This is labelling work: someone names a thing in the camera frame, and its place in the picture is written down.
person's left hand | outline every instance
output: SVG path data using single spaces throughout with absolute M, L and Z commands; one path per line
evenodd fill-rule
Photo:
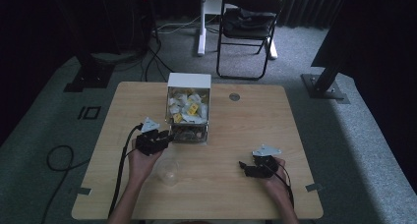
M 136 139 L 132 140 L 132 149 L 135 149 Z M 156 160 L 162 155 L 162 151 L 146 156 L 137 149 L 129 154 L 129 183 L 139 186 L 149 176 Z

white box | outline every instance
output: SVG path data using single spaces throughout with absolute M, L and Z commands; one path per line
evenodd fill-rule
M 169 75 L 165 121 L 171 125 L 174 142 L 207 142 L 210 89 L 211 75 Z

metal stand base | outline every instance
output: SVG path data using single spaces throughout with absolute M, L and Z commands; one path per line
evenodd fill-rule
M 80 68 L 72 83 L 65 86 L 64 92 L 82 92 L 84 88 L 106 88 L 113 74 L 114 65 L 97 64 L 99 71 L 94 77 L 86 77 L 83 68 Z
M 316 91 L 316 80 L 320 75 L 301 75 L 304 85 L 306 86 L 311 98 L 335 99 L 339 104 L 350 104 L 349 99 L 345 93 L 341 93 L 336 82 L 333 82 L 327 91 Z

human hand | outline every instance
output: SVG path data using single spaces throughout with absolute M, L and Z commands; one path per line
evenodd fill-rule
M 279 164 L 276 174 L 279 177 L 281 177 L 284 182 L 286 182 L 286 176 L 285 176 L 284 169 L 283 169 L 283 167 L 285 167 L 285 160 L 277 158 L 277 157 L 274 157 L 274 159 Z M 284 184 L 276 176 L 260 179 L 260 182 L 267 189 L 267 192 L 269 193 L 270 196 L 288 197 L 287 185 Z
M 132 149 L 129 154 L 129 183 L 139 186 L 149 176 L 156 160 L 162 155 L 162 151 L 146 156 L 136 148 L 136 139 L 132 140 Z

black wall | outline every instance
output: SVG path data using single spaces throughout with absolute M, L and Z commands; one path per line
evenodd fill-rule
M 62 0 L 89 53 L 146 48 L 152 26 L 148 1 Z M 57 0 L 0 0 L 0 144 L 56 69 L 77 53 L 74 30 L 60 5 Z
M 414 191 L 416 21 L 416 0 L 345 0 L 312 65 L 354 79 Z

